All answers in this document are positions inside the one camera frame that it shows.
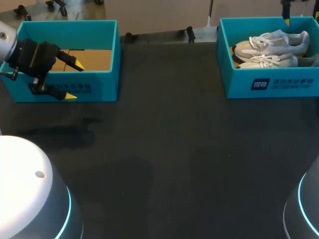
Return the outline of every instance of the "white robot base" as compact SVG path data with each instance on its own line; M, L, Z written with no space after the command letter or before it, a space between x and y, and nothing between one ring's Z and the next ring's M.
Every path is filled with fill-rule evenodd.
M34 143L0 136L0 238L81 239L78 204Z

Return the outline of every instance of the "open box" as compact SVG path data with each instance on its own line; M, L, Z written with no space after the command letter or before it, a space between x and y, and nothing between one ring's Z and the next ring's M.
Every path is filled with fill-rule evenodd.
M110 59L101 56L94 59L97 64L108 64L106 69L109 70L50 71L46 82L77 96L72 102L116 101L121 45L115 20L25 21L21 23L17 36L19 40L47 41L61 49L111 50ZM10 73L13 69L4 63L0 71ZM15 82L6 77L2 80L15 102L64 102L49 95L32 94L28 84L34 79L21 72Z
M222 18L217 57L227 98L319 96L319 67L236 69L230 46L278 29L286 33L307 31L307 57L319 53L319 25L313 17L292 17L290 27L282 17Z

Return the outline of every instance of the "dark table surface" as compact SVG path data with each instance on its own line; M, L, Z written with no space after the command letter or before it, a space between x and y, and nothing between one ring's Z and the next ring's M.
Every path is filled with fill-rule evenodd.
M0 84L2 132L48 154L84 239L285 238L285 201L319 153L318 100L227 100L215 48L125 46L114 103L15 104Z

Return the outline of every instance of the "shoe sole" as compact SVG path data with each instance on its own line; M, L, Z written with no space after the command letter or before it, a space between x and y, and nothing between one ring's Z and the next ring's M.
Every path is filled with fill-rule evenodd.
M235 59L241 62L249 62L249 59L234 54Z

